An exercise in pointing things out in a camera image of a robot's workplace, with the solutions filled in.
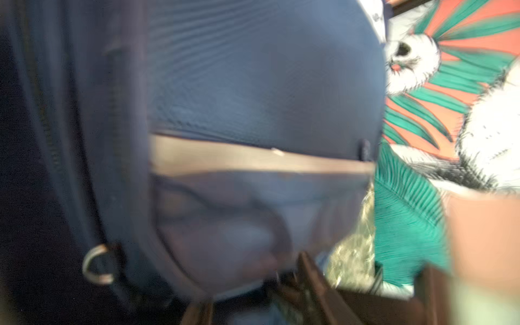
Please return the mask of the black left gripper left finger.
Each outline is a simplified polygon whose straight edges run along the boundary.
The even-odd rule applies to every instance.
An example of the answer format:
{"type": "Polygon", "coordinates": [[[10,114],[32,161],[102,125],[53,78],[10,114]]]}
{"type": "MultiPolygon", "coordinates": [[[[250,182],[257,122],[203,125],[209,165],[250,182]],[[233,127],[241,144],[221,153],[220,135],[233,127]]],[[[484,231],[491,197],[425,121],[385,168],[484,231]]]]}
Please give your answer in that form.
{"type": "Polygon", "coordinates": [[[182,316],[181,325],[212,325],[213,302],[194,302],[189,304],[182,316]]]}

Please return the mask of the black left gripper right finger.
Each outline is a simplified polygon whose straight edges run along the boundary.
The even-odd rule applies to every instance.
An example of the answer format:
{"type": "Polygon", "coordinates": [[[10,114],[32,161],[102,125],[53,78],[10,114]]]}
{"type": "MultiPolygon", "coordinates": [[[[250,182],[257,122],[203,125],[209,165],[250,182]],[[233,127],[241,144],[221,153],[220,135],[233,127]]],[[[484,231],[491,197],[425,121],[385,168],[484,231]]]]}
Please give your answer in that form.
{"type": "Polygon", "coordinates": [[[297,259],[297,283],[308,324],[363,324],[306,252],[297,259]]]}

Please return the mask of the navy blue school backpack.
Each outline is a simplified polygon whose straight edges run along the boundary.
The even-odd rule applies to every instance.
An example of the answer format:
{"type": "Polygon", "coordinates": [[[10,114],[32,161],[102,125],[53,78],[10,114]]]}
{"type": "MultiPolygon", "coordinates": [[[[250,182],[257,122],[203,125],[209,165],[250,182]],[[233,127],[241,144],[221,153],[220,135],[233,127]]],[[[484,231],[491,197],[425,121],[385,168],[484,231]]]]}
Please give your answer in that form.
{"type": "Polygon", "coordinates": [[[384,1],[2,1],[1,279],[27,324],[283,324],[359,220],[384,1]]]}

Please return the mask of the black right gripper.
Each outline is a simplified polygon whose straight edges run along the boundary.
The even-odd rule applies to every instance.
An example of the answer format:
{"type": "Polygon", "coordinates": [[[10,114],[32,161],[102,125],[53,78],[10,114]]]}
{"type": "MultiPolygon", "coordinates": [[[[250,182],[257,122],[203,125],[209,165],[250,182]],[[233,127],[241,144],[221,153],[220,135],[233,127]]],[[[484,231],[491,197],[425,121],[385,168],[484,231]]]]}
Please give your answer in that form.
{"type": "Polygon", "coordinates": [[[451,324],[448,276],[431,264],[414,279],[408,299],[339,290],[363,324],[451,324]]]}

